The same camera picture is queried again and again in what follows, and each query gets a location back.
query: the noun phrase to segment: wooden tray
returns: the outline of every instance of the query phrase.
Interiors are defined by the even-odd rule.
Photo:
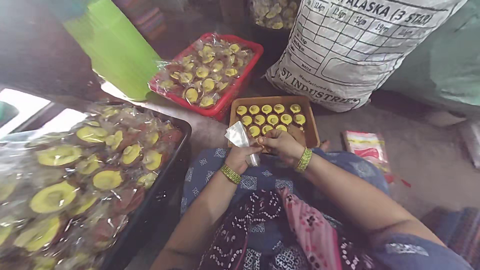
[[[265,104],[268,104],[272,107],[274,107],[276,104],[282,104],[283,106],[285,106],[285,111],[289,110],[290,105],[299,104],[306,119],[304,131],[302,132],[299,128],[296,128],[295,126],[290,124],[288,126],[288,132],[292,134],[300,143],[302,143],[302,138],[299,138],[298,134],[300,134],[300,136],[304,136],[305,139],[302,144],[305,144],[304,146],[308,148],[320,146],[320,138],[318,137],[317,125],[315,124],[315,118],[313,117],[312,108],[310,107],[310,101],[308,97],[304,96],[238,98],[232,102],[229,126],[239,121],[239,118],[235,113],[238,106],[243,105],[248,108],[251,105],[258,105],[261,108]]]

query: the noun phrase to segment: floor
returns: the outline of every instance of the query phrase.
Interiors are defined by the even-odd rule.
[[[200,33],[225,31],[223,26],[205,23],[199,25]],[[182,46],[155,45],[160,56],[171,58],[200,34],[184,27]],[[252,81],[240,97],[287,95],[261,79],[271,59],[262,59],[252,76]],[[192,154],[204,148],[226,147],[224,138],[227,117],[215,121],[188,111],[155,93],[148,96],[143,106],[184,119],[192,126]],[[464,150],[455,126],[438,128],[423,120],[430,108],[400,94],[378,90],[372,94],[371,103],[348,112],[334,113],[312,104],[321,140],[331,141],[331,150],[342,150],[341,132],[345,130],[381,133],[396,180],[390,185],[393,198],[416,217],[422,217],[436,206],[460,209],[480,207],[480,171],[474,169]],[[400,179],[410,184],[405,185]],[[147,243],[127,269],[146,269],[159,251],[159,242],[173,227],[160,228],[154,241]]]

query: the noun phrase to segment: hand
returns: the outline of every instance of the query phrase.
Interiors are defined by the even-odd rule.
[[[270,152],[274,152],[289,165],[297,165],[303,155],[305,147],[298,143],[288,132],[272,129],[265,137],[258,138],[258,143]]]
[[[262,147],[232,147],[225,164],[238,174],[242,174],[248,168],[247,157],[251,154],[262,151]]]

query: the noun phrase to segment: red packaging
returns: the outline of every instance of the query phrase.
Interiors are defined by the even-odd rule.
[[[384,173],[388,183],[393,182],[394,177],[388,164],[385,141],[380,134],[344,131],[343,138],[348,152],[369,161]]]

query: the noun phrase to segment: foot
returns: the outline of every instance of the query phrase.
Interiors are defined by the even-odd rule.
[[[320,145],[320,149],[323,151],[323,152],[326,152],[328,151],[328,148],[330,147],[330,141],[329,140],[325,140],[322,142],[322,144]]]

